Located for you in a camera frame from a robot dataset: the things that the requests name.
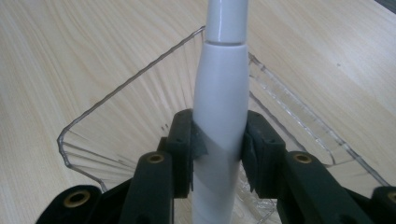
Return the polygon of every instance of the white cylindrical rod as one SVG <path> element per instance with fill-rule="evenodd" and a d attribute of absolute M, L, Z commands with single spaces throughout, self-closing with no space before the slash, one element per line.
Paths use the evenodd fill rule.
<path fill-rule="evenodd" d="M 231 221 L 248 117 L 247 11 L 245 0 L 209 2 L 193 107 L 193 120 L 203 133 L 207 149 L 207 155 L 193 165 L 194 224 Z M 233 15 L 242 16 L 242 22 Z M 233 23 L 236 32 L 230 30 Z"/>

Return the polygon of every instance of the wooden table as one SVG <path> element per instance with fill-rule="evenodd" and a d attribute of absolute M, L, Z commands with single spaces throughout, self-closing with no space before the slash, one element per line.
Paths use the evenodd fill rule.
<path fill-rule="evenodd" d="M 205 24 L 206 1 L 0 1 L 0 223 L 61 191 L 61 129 Z M 248 44 L 396 185 L 396 15 L 373 0 L 250 1 Z"/>

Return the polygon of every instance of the black mount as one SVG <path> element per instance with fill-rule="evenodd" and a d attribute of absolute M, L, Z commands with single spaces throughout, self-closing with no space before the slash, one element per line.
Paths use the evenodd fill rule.
<path fill-rule="evenodd" d="M 174 199 L 192 187 L 197 139 L 192 110 L 178 112 L 158 150 L 139 159 L 134 178 L 103 194 L 94 186 L 67 189 L 37 223 L 174 223 Z M 277 199 L 282 223 L 396 223 L 395 187 L 377 188 L 371 199 L 344 189 L 314 156 L 288 152 L 259 113 L 248 112 L 241 157 L 251 191 Z"/>

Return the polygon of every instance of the brass insert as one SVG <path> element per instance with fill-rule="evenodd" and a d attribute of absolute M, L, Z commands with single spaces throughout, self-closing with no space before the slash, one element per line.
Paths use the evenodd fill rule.
<path fill-rule="evenodd" d="M 64 206 L 68 208 L 79 207 L 87 202 L 91 197 L 89 191 L 83 189 L 73 192 L 64 199 Z"/>
<path fill-rule="evenodd" d="M 309 156 L 306 156 L 305 154 L 295 154 L 293 157 L 296 161 L 300 163 L 310 163 L 312 159 Z"/>
<path fill-rule="evenodd" d="M 161 154 L 154 154 L 148 157 L 148 162 L 150 163 L 158 163 L 162 162 L 164 159 L 163 155 Z"/>
<path fill-rule="evenodd" d="M 396 203 L 396 191 L 391 191 L 388 193 L 388 197 L 393 203 Z"/>

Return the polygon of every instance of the transparent plastic container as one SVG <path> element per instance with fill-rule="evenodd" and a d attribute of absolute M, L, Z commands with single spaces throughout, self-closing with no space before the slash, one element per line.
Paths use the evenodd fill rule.
<path fill-rule="evenodd" d="M 63 129 L 59 150 L 67 167 L 97 181 L 103 191 L 131 178 L 143 154 L 167 136 L 176 112 L 192 108 L 204 27 L 130 77 Z M 387 182 L 342 138 L 249 54 L 249 109 L 259 112 L 286 142 L 307 151 L 348 189 L 370 195 Z M 233 223 L 280 223 L 276 201 L 253 192 L 240 169 Z M 175 200 L 175 223 L 191 222 L 191 199 Z"/>

